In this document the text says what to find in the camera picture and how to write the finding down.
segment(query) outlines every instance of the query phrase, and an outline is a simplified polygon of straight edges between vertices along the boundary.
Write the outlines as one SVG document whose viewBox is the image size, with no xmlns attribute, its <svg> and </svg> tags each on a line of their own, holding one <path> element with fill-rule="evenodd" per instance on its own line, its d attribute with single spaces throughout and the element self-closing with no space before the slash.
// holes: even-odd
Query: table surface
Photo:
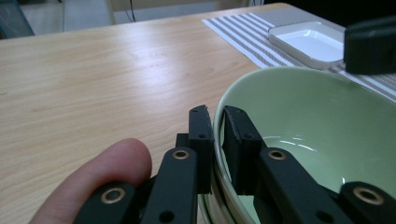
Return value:
<svg viewBox="0 0 396 224">
<path fill-rule="evenodd" d="M 149 147 L 155 175 L 189 110 L 207 105 L 213 118 L 225 90 L 259 69 L 202 19 L 282 7 L 0 41 L 0 223 L 27 223 L 61 181 L 123 138 Z"/>
</svg>

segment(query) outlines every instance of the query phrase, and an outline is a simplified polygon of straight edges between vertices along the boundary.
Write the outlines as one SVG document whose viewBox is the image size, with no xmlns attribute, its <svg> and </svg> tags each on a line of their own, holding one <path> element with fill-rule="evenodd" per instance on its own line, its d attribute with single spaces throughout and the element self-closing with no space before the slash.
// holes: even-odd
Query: green bowl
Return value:
<svg viewBox="0 0 396 224">
<path fill-rule="evenodd" d="M 236 222 L 259 220 L 252 197 L 237 196 L 228 176 L 221 149 L 226 105 L 244 109 L 265 143 L 293 154 L 320 185 L 339 192 L 345 182 L 363 181 L 396 197 L 396 104 L 334 74 L 273 67 L 236 80 L 214 119 L 216 173 L 225 198 L 216 206 L 226 206 Z"/>
</svg>

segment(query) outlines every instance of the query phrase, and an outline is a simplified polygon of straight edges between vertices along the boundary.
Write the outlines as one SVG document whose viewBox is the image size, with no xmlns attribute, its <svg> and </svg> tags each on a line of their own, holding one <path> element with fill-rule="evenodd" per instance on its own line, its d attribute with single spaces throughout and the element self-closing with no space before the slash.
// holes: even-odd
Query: square white dish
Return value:
<svg viewBox="0 0 396 224">
<path fill-rule="evenodd" d="M 309 67 L 326 70 L 343 63 L 344 32 L 321 22 L 278 26 L 268 34 L 272 44 Z"/>
</svg>

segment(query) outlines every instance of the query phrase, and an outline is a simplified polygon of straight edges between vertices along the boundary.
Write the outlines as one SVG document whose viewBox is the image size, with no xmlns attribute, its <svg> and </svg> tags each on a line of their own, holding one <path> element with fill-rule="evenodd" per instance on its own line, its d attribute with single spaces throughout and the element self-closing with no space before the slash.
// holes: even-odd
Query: striped placemat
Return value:
<svg viewBox="0 0 396 224">
<path fill-rule="evenodd" d="M 265 12 L 254 12 L 235 16 L 225 16 L 203 20 L 203 22 L 231 45 L 245 54 L 260 68 L 271 66 L 305 66 L 288 53 L 270 43 L 268 29 L 275 26 L 304 21 L 320 21 L 334 29 L 344 31 L 344 27 L 323 20 L 297 7 L 288 7 Z M 351 75 L 345 65 L 328 70 L 336 76 L 346 77 L 364 87 L 376 91 L 396 102 L 396 74 Z"/>
</svg>

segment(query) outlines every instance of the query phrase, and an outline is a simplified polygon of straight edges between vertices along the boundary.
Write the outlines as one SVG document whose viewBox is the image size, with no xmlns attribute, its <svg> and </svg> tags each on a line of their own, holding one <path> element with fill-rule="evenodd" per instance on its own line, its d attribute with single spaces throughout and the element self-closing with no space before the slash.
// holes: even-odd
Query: gray floor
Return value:
<svg viewBox="0 0 396 224">
<path fill-rule="evenodd" d="M 117 11 L 112 21 L 109 10 L 100 0 L 29 0 L 21 5 L 26 19 L 35 35 L 46 35 L 106 25 L 131 22 L 131 10 Z M 134 16 L 139 21 L 155 20 L 215 10 L 216 2 L 188 4 L 171 7 L 135 9 Z"/>
</svg>

